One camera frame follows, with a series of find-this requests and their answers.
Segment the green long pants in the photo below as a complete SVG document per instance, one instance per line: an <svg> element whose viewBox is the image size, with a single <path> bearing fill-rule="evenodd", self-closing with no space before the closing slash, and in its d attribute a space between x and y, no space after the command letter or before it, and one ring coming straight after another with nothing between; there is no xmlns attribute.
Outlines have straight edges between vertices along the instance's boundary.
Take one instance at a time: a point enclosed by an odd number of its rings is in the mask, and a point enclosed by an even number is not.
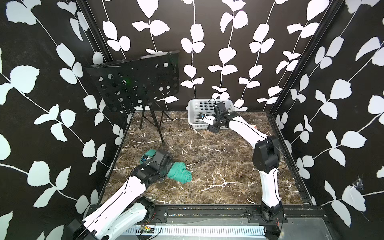
<svg viewBox="0 0 384 240"><path fill-rule="evenodd" d="M151 160L157 151L155 149L150 149L145 152L140 159L140 164ZM181 184L189 183L192 181L192 173L187 170L186 164L181 162L172 162L172 166L167 173L167 178L175 180Z"/></svg>

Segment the white plastic mesh basket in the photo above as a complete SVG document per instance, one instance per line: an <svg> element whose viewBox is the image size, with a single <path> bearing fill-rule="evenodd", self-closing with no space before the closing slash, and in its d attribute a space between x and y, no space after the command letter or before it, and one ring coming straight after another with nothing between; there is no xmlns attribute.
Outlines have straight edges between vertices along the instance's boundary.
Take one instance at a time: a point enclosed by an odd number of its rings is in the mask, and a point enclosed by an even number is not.
<svg viewBox="0 0 384 240"><path fill-rule="evenodd" d="M194 130L207 130L208 124L199 118L200 114L214 116L214 105L224 103L229 112L235 111L234 104L231 100L214 100L214 99L194 99L190 100L187 106L188 122Z"/></svg>

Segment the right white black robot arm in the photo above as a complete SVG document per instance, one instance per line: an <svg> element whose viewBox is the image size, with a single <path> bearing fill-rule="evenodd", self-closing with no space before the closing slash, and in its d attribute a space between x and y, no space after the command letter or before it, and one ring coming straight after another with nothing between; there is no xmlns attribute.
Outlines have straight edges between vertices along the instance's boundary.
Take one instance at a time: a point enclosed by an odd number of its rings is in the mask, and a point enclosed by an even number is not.
<svg viewBox="0 0 384 240"><path fill-rule="evenodd" d="M250 125L238 113L225 111L215 116L200 114L199 119L208 124L207 130L218 133L222 126L238 133L253 148L252 162L261 176L262 218L274 221L283 211L278 189L278 169L281 158L280 143L275 136L268 136Z"/></svg>

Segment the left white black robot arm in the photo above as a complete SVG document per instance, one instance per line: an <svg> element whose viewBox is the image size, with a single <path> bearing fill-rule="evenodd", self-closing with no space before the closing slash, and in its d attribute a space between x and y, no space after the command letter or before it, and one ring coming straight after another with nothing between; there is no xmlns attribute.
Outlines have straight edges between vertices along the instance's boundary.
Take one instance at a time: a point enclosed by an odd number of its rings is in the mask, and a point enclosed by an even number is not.
<svg viewBox="0 0 384 240"><path fill-rule="evenodd" d="M145 219L151 203L139 196L167 177L175 163L150 161L133 169L127 181L103 205L83 220L73 220L66 229L69 240L115 240Z"/></svg>

